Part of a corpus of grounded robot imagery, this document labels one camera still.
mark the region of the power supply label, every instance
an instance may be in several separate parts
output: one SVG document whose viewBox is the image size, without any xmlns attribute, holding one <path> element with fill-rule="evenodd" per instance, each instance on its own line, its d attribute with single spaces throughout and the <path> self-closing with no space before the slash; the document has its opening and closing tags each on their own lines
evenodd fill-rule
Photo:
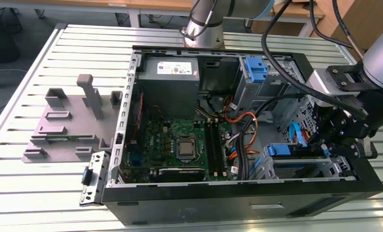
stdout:
<svg viewBox="0 0 383 232">
<path fill-rule="evenodd" d="M 193 75 L 191 62 L 159 62 L 158 74 Z"/>
</svg>

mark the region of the blue latch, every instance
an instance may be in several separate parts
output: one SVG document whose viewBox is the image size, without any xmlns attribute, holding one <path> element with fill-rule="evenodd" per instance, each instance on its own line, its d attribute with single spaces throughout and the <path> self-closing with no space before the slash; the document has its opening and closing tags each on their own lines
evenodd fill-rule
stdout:
<svg viewBox="0 0 383 232">
<path fill-rule="evenodd" d="M 269 75 L 269 67 L 265 65 L 261 57 L 246 57 L 246 67 L 250 72 L 252 81 L 254 83 L 265 82 Z"/>
<path fill-rule="evenodd" d="M 293 141 L 294 135 L 297 133 L 298 143 L 302 144 L 304 147 L 308 147 L 306 140 L 302 135 L 301 126 L 298 122 L 293 122 L 289 126 L 289 139 Z"/>
<path fill-rule="evenodd" d="M 290 148 L 286 144 L 274 144 L 269 146 L 270 156 L 290 156 Z"/>
<path fill-rule="evenodd" d="M 328 149 L 324 150 L 324 154 L 326 157 L 329 157 L 332 155 L 330 151 Z"/>
<path fill-rule="evenodd" d="M 250 168 L 250 176 L 254 173 L 254 171 L 257 170 L 257 167 L 260 166 L 261 162 L 262 162 L 262 159 L 260 157 L 257 162 L 254 163 L 254 166 Z"/>
</svg>

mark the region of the metal bracket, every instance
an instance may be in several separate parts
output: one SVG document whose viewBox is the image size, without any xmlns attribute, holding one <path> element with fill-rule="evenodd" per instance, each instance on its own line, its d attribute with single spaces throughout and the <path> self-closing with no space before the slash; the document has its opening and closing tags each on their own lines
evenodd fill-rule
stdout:
<svg viewBox="0 0 383 232">
<path fill-rule="evenodd" d="M 380 89 L 372 82 L 361 80 L 364 72 L 360 70 L 360 65 L 329 66 L 326 71 L 333 77 L 338 89 L 345 92 L 362 92 Z"/>
<path fill-rule="evenodd" d="M 269 146 L 250 168 L 250 180 L 280 179 L 274 169 L 274 159 L 269 153 Z"/>
<path fill-rule="evenodd" d="M 360 139 L 357 142 L 357 150 L 361 157 L 368 159 L 376 159 L 378 157 L 378 151 L 376 149 L 374 143 L 370 141 L 370 137 Z"/>
<path fill-rule="evenodd" d="M 106 185 L 107 170 L 111 155 L 107 151 L 94 153 L 90 165 L 85 170 L 82 183 L 85 185 L 81 206 L 103 205 L 102 197 Z"/>
</svg>

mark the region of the motherboard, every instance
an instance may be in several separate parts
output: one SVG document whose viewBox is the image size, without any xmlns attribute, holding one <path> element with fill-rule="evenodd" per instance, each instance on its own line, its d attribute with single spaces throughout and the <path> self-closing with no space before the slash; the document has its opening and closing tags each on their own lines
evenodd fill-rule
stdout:
<svg viewBox="0 0 383 232">
<path fill-rule="evenodd" d="M 230 180 L 229 138 L 229 123 L 150 120 L 143 147 L 131 149 L 123 176 L 131 183 Z"/>
</svg>

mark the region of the ram slot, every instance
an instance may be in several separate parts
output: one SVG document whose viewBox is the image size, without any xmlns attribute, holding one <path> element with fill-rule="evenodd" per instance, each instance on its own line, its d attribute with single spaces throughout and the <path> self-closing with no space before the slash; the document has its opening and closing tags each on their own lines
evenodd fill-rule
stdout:
<svg viewBox="0 0 383 232">
<path fill-rule="evenodd" d="M 221 132 L 219 132 L 219 124 L 213 123 L 211 125 L 211 140 L 213 140 L 213 148 L 217 160 L 217 171 L 218 176 L 223 176 L 226 173 L 225 170 L 225 159 L 223 159 L 223 152 L 222 152 L 222 142 L 221 142 Z"/>
<path fill-rule="evenodd" d="M 214 142 L 211 138 L 211 123 L 205 123 L 205 137 L 206 137 L 206 153 L 207 153 L 207 161 L 210 164 L 210 175 L 214 175 L 217 172 L 217 160 L 215 160 L 215 153 L 214 153 Z"/>
</svg>

